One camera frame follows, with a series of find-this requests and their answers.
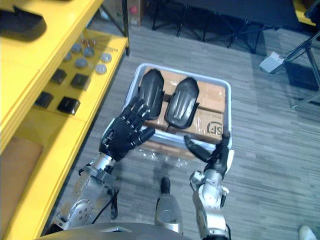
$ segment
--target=black plastic part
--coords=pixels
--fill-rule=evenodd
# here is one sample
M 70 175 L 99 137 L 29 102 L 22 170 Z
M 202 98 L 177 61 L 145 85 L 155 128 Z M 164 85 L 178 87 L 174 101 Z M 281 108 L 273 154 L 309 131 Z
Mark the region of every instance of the black plastic part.
M 20 41 L 33 41 L 47 29 L 44 18 L 13 5 L 12 11 L 0 10 L 0 34 Z
M 63 229 L 59 227 L 57 224 L 52 223 L 44 235 L 54 234 L 60 231 L 63 231 Z
M 161 194 L 170 194 L 171 182 L 168 177 L 161 179 L 160 190 Z
M 77 99 L 64 96 L 57 109 L 66 114 L 75 115 L 80 102 Z
M 61 84 L 64 79 L 66 78 L 67 74 L 64 70 L 62 69 L 57 69 L 53 76 L 51 77 L 51 82 L 55 83 L 55 84 Z
M 51 103 L 52 99 L 54 99 L 54 96 L 48 92 L 42 91 L 34 104 L 46 109 Z
M 222 178 L 225 177 L 225 173 L 228 169 L 228 144 L 229 144 L 230 134 L 224 133 L 222 135 L 222 140 L 219 144 L 216 145 L 216 149 L 211 155 L 211 159 L 208 161 L 208 164 L 205 166 L 203 171 L 208 169 L 213 169 L 219 172 L 222 175 Z
M 222 195 L 221 196 L 221 202 L 220 202 L 220 208 L 223 208 L 226 202 L 227 196 L 226 195 Z
M 144 105 L 150 110 L 147 120 L 157 119 L 160 115 L 165 94 L 164 83 L 161 72 L 156 69 L 151 69 L 142 77 L 138 94 L 139 99 L 143 99 Z
M 195 155 L 201 161 L 208 163 L 208 161 L 211 158 L 211 154 L 206 149 L 204 149 L 202 146 L 199 146 L 198 144 L 195 144 L 193 141 L 191 141 L 191 138 L 187 135 L 184 136 L 184 142 L 185 142 L 186 148 L 193 155 Z
M 166 122 L 177 129 L 186 129 L 191 126 L 197 107 L 199 88 L 197 81 L 192 77 L 179 82 L 165 111 Z
M 205 237 L 202 240 L 229 240 L 229 239 L 227 237 L 225 237 L 225 236 L 212 235 L 212 236 Z
M 87 75 L 82 75 L 80 73 L 75 74 L 72 79 L 71 85 L 76 89 L 87 90 L 90 84 L 90 78 Z

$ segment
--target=metal part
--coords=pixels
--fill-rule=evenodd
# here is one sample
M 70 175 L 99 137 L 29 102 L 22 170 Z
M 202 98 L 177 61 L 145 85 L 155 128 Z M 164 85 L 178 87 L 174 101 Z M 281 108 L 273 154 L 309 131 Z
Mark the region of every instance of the metal part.
M 101 54 L 101 61 L 104 63 L 109 63 L 112 60 L 112 56 L 108 52 L 104 52 Z
M 155 210 L 154 224 L 180 234 L 183 233 L 183 219 L 174 196 L 168 193 L 161 195 Z
M 54 220 L 64 230 L 91 224 L 110 201 L 108 188 L 101 180 L 85 171 L 77 180 L 72 193 Z
M 95 50 L 93 47 L 91 46 L 87 46 L 84 50 L 83 50 L 83 55 L 87 58 L 91 58 L 95 55 Z
M 63 61 L 64 61 L 64 62 L 68 62 L 68 61 L 70 61 L 71 59 L 72 59 L 71 52 L 68 52 L 68 53 L 65 55 Z
M 312 100 L 315 100 L 317 98 L 320 98 L 320 73 L 319 73 L 319 68 L 317 66 L 317 63 L 316 63 L 316 60 L 315 60 L 315 57 L 313 56 L 312 52 L 311 52 L 311 43 L 313 40 L 315 40 L 316 38 L 318 38 L 320 36 L 320 31 L 318 31 L 314 36 L 310 37 L 309 39 L 307 39 L 306 41 L 304 41 L 303 43 L 301 43 L 299 46 L 297 46 L 295 49 L 293 49 L 291 51 L 290 54 L 288 54 L 284 61 L 286 62 L 290 62 L 292 60 L 295 59 L 296 55 L 302 50 L 302 49 L 305 49 L 305 52 L 308 56 L 308 59 L 309 59 L 309 62 L 311 64 L 311 67 L 312 67 L 312 71 L 313 71 L 313 74 L 314 74 L 314 77 L 315 77 L 315 80 L 317 82 L 317 85 L 319 87 L 319 90 L 317 93 L 301 100 L 301 101 L 298 101 L 297 103 L 294 103 L 292 104 L 290 107 L 292 109 L 295 109 L 296 107 L 302 105 L 302 104 L 306 104 L 308 102 L 311 102 Z
M 54 220 L 55 224 L 66 230 L 92 223 L 111 199 L 108 190 L 112 189 L 116 177 L 104 169 L 114 164 L 110 156 L 101 153 L 91 164 L 82 168 L 72 196 L 63 204 Z
M 82 50 L 82 46 L 80 43 L 73 44 L 73 46 L 71 48 L 71 52 L 73 52 L 73 53 L 80 53 L 81 50 Z
M 97 170 L 104 170 L 107 166 L 113 167 L 115 163 L 116 161 L 112 157 L 100 152 L 99 157 L 93 161 L 91 166 Z
M 195 171 L 190 176 L 191 186 L 196 186 L 192 199 L 201 239 L 210 236 L 225 236 L 227 239 L 230 237 L 221 212 L 229 190 L 221 186 L 222 180 L 222 175 L 214 169 L 207 169 L 204 173 Z
M 85 58 L 80 57 L 77 60 L 75 60 L 74 64 L 77 68 L 83 69 L 88 65 L 88 62 Z
M 105 74 L 107 72 L 107 67 L 104 64 L 97 64 L 95 66 L 95 72 L 97 74 Z

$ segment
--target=white plastic bin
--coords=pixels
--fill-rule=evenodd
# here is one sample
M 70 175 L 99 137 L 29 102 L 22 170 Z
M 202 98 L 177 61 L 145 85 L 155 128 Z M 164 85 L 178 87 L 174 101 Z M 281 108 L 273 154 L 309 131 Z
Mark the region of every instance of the white plastic bin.
M 192 72 L 187 72 L 187 71 L 181 71 L 181 70 L 176 70 L 173 68 L 165 67 L 165 66 L 159 66 L 155 65 L 152 63 L 142 63 L 141 65 L 138 66 L 138 68 L 135 71 L 134 77 L 132 79 L 130 88 L 128 90 L 127 96 L 124 101 L 123 108 L 125 108 L 130 100 L 133 98 L 133 96 L 137 95 L 138 93 L 138 86 L 141 78 L 143 77 L 145 70 L 147 67 L 151 67 L 154 69 L 158 70 L 165 70 L 169 72 L 174 72 L 182 75 L 187 75 L 189 77 L 194 78 L 197 81 L 201 82 L 206 82 L 206 83 L 212 83 L 215 85 L 220 85 L 225 88 L 225 110 L 223 114 L 223 131 L 229 131 L 230 132 L 230 141 L 228 148 L 230 149 L 232 146 L 232 127 L 231 127 L 231 87 L 228 82 L 210 77 L 210 76 L 204 76 Z M 175 135 L 172 133 L 164 132 L 161 130 L 156 129 L 155 134 L 152 136 L 150 139 L 153 142 L 160 143 L 160 144 L 165 144 L 169 146 L 174 146 L 178 148 L 186 148 L 185 141 L 183 136 Z M 216 145 L 204 141 L 199 141 L 199 140 L 194 140 L 195 143 L 199 144 L 203 148 L 207 149 L 208 151 L 213 151 L 216 149 Z

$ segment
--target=yellow shelving unit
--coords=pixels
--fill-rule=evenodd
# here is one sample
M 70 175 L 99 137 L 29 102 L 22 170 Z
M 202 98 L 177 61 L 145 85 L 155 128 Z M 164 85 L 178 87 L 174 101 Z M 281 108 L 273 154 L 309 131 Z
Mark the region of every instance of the yellow shelving unit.
M 1 0 L 41 14 L 47 28 L 33 41 L 1 37 L 0 153 L 103 0 Z
M 45 32 L 33 41 L 1 36 L 0 39 L 0 154 L 13 135 L 43 145 L 41 154 L 19 200 L 3 239 L 32 240 L 40 236 L 48 215 L 76 157 L 115 70 L 129 45 L 127 37 L 85 30 L 86 24 L 103 0 L 1 0 L 0 7 L 12 6 L 41 14 Z M 74 67 L 82 53 L 62 62 L 72 45 L 80 38 L 96 39 L 95 57 L 84 69 Z M 109 52 L 112 61 L 104 63 L 105 74 L 95 72 L 102 64 L 100 55 Z M 67 77 L 61 85 L 49 82 L 57 68 Z M 87 90 L 70 86 L 77 73 L 88 75 Z M 47 109 L 33 106 L 42 91 L 53 95 Z M 61 99 L 80 101 L 75 115 L 57 110 Z
M 296 17 L 300 23 L 308 24 L 311 26 L 315 26 L 316 24 L 311 21 L 310 18 L 305 16 L 305 12 L 307 11 L 305 5 L 302 3 L 302 0 L 293 0 L 293 5 L 295 9 Z
M 61 84 L 50 81 L 43 89 L 54 97 L 48 108 L 33 106 L 14 134 L 43 145 L 44 150 L 26 185 L 4 239 L 31 240 L 41 234 L 61 186 L 128 45 L 126 37 L 92 30 L 85 30 L 80 38 L 97 40 L 97 45 L 94 46 L 94 57 L 87 58 L 88 65 L 84 69 L 74 66 L 75 60 L 83 57 L 83 52 L 72 53 L 70 61 L 62 62 L 58 68 L 67 74 L 64 81 Z M 112 61 L 103 63 L 100 56 L 101 53 L 106 52 L 111 54 Z M 105 64 L 107 72 L 97 74 L 96 64 Z M 71 86 L 76 73 L 90 77 L 87 90 Z M 64 96 L 80 101 L 75 115 L 57 110 Z

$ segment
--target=robotic hand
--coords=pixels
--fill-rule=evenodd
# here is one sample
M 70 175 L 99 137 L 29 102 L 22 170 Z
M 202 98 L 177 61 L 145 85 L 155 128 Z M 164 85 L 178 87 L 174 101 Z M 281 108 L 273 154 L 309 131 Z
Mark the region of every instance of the robotic hand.
M 196 221 L 201 239 L 230 240 L 230 229 L 221 212 L 229 190 L 221 185 L 227 172 L 230 134 L 223 134 L 222 141 L 210 154 L 203 147 L 195 144 L 188 136 L 184 136 L 187 148 L 197 158 L 207 163 L 203 173 L 195 171 L 190 176 L 193 190 L 193 203 L 196 209 Z
M 155 129 L 150 127 L 141 131 L 148 111 L 144 100 L 138 100 L 136 96 L 111 121 L 102 135 L 98 158 L 79 170 L 73 193 L 61 207 L 47 234 L 94 223 L 110 202 L 117 209 L 117 194 L 112 187 L 115 177 L 111 173 L 115 162 L 155 133 Z M 117 215 L 115 210 L 111 217 L 114 219 Z
M 120 116 L 111 121 L 102 135 L 99 152 L 110 156 L 116 162 L 155 133 L 155 129 L 151 127 L 140 131 L 149 113 L 148 107 L 144 106 L 144 100 L 137 101 L 138 98 L 135 96 L 131 100 Z

